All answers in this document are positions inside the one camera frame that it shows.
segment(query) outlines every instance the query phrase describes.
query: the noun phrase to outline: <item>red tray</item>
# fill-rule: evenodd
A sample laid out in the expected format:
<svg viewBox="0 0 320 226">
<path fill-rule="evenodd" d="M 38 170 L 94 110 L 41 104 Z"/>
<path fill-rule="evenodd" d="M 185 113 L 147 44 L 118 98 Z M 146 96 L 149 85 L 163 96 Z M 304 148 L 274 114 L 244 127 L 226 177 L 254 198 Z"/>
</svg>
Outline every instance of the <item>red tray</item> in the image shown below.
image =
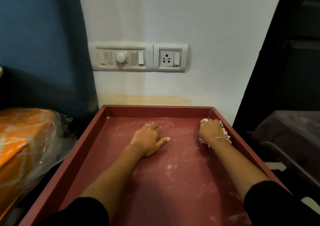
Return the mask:
<svg viewBox="0 0 320 226">
<path fill-rule="evenodd" d="M 171 141 L 139 163 L 112 225 L 250 225 L 218 157 L 199 142 L 203 118 L 221 120 L 234 147 L 283 186 L 213 107 L 102 106 L 20 225 L 64 209 L 151 121 Z"/>
</svg>

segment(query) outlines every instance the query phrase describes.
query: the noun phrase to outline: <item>yellow stain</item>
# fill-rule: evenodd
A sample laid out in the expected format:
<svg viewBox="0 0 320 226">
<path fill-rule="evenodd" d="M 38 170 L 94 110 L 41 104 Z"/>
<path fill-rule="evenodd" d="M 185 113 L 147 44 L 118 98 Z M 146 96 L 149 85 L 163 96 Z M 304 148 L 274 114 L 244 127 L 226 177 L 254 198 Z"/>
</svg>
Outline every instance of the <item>yellow stain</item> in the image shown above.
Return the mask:
<svg viewBox="0 0 320 226">
<path fill-rule="evenodd" d="M 98 100 L 100 104 L 106 105 L 191 105 L 190 100 L 175 95 L 129 95 L 100 93 L 98 94 Z"/>
</svg>

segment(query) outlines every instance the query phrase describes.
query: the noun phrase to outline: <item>forearm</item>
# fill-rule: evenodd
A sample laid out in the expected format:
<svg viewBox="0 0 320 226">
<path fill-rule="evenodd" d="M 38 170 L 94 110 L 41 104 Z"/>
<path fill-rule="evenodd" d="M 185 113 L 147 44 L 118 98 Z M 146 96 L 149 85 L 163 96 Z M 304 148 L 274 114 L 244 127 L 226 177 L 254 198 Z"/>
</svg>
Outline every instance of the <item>forearm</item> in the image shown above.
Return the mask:
<svg viewBox="0 0 320 226">
<path fill-rule="evenodd" d="M 134 145 L 127 146 L 121 155 L 86 190 L 81 197 L 93 197 L 106 208 L 109 220 L 117 209 L 122 191 L 143 154 Z"/>
<path fill-rule="evenodd" d="M 218 155 L 242 200 L 254 184 L 269 180 L 268 176 L 251 163 L 226 139 L 213 139 L 210 147 Z"/>
</svg>

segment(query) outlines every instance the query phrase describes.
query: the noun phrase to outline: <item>orange fabric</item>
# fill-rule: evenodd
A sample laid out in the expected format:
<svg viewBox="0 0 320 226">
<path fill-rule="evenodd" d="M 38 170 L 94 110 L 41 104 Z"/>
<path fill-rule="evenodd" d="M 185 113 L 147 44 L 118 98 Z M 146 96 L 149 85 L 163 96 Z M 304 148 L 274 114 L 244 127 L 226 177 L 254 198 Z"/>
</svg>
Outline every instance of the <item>orange fabric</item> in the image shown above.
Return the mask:
<svg viewBox="0 0 320 226">
<path fill-rule="evenodd" d="M 24 189 L 56 125 L 54 113 L 43 109 L 0 111 L 0 220 Z"/>
</svg>

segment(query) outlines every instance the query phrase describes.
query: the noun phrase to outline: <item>black sleeve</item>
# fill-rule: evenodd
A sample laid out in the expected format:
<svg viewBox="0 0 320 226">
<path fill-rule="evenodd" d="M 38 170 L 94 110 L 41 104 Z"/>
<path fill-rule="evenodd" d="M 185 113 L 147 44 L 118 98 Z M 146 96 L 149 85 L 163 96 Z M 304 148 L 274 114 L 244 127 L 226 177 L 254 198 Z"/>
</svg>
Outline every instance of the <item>black sleeve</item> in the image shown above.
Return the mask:
<svg viewBox="0 0 320 226">
<path fill-rule="evenodd" d="M 274 181 L 252 186 L 243 204 L 253 226 L 320 225 L 319 214 Z"/>
<path fill-rule="evenodd" d="M 70 226 L 70 225 L 109 225 L 109 216 L 105 207 L 97 199 L 79 197 L 66 209 L 48 216 L 37 226 Z"/>
</svg>

